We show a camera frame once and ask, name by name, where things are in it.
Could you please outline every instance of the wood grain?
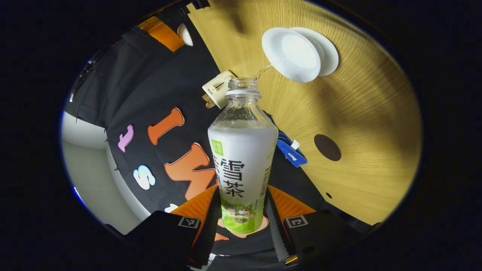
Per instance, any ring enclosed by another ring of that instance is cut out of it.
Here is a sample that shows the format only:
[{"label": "wood grain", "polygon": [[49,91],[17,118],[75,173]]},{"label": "wood grain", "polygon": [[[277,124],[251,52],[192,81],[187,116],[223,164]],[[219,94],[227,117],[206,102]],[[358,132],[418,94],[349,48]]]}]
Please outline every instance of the wood grain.
[{"label": "wood grain", "polygon": [[[239,77],[252,77],[269,64],[261,47],[269,28],[307,27],[332,41],[340,57],[333,74],[298,83],[271,68],[258,82],[259,105],[300,143],[308,159],[302,168],[325,200],[372,225],[386,219],[412,183],[422,138],[415,94],[396,62],[368,35],[311,3],[209,3],[199,10],[188,5],[189,17],[219,70]],[[339,146],[339,161],[318,151],[317,134]]]}]

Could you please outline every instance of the blue tag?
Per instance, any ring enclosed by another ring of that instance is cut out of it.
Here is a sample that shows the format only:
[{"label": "blue tag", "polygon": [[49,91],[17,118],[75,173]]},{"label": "blue tag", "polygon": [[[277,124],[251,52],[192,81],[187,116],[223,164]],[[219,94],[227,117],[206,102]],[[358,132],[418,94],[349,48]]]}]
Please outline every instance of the blue tag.
[{"label": "blue tag", "polygon": [[289,139],[289,137],[285,133],[280,132],[276,146],[278,146],[278,148],[280,148],[280,150],[284,153],[285,158],[288,159],[295,167],[308,163],[308,160],[303,156],[303,153],[300,151],[300,149],[295,150],[291,147],[291,144],[293,144],[293,142]]}]

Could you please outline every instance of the white paper plate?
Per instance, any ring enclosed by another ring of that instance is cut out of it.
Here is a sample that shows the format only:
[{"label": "white paper plate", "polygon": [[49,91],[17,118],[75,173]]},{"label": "white paper plate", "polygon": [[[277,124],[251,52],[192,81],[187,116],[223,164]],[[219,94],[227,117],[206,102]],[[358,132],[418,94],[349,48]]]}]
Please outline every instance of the white paper plate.
[{"label": "white paper plate", "polygon": [[313,38],[310,40],[293,29],[274,27],[263,34],[261,44],[270,63],[283,76],[309,82],[321,70],[320,55]]},{"label": "white paper plate", "polygon": [[305,36],[311,42],[316,41],[318,46],[315,44],[315,47],[317,48],[318,54],[321,58],[321,69],[319,76],[332,74],[336,70],[338,67],[338,51],[329,39],[322,34],[308,28],[292,27],[290,29]]}]

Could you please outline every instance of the white wall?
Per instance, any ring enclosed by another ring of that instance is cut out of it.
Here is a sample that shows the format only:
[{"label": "white wall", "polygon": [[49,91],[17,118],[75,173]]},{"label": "white wall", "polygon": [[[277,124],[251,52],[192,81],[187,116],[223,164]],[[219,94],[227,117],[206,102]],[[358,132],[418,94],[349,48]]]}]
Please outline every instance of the white wall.
[{"label": "white wall", "polygon": [[[110,148],[107,148],[107,162],[109,164],[109,169],[116,168],[116,163],[114,162],[114,157],[112,157],[112,153],[110,153]],[[119,189],[119,192],[124,198],[127,205],[131,208],[139,221],[144,221],[144,219],[150,216],[150,212],[140,203],[140,201],[127,187],[127,184],[125,183],[124,178],[122,178],[119,171],[112,170],[112,176],[114,177],[114,182],[117,185],[117,188]]]},{"label": "white wall", "polygon": [[110,224],[122,234],[139,225],[141,220],[116,186],[105,150],[79,147],[65,141],[62,141],[62,149],[73,186],[85,206],[102,224]]},{"label": "white wall", "polygon": [[91,149],[107,149],[107,135],[104,128],[67,114],[62,115],[62,140],[70,144]]},{"label": "white wall", "polygon": [[116,168],[104,128],[62,116],[62,149],[67,172],[82,201],[103,224],[127,234],[150,213],[134,197]]}]

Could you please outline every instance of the round hole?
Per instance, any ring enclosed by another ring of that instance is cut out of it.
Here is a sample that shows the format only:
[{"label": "round hole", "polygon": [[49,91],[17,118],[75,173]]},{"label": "round hole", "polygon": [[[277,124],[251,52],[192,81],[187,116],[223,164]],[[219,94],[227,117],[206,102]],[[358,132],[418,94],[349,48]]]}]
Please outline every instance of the round hole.
[{"label": "round hole", "polygon": [[310,254],[311,252],[313,252],[313,250],[315,250],[314,247],[307,246],[307,247],[303,248],[303,254]]},{"label": "round hole", "polygon": [[315,146],[320,153],[331,161],[339,161],[341,159],[341,150],[338,145],[326,135],[315,135]]}]

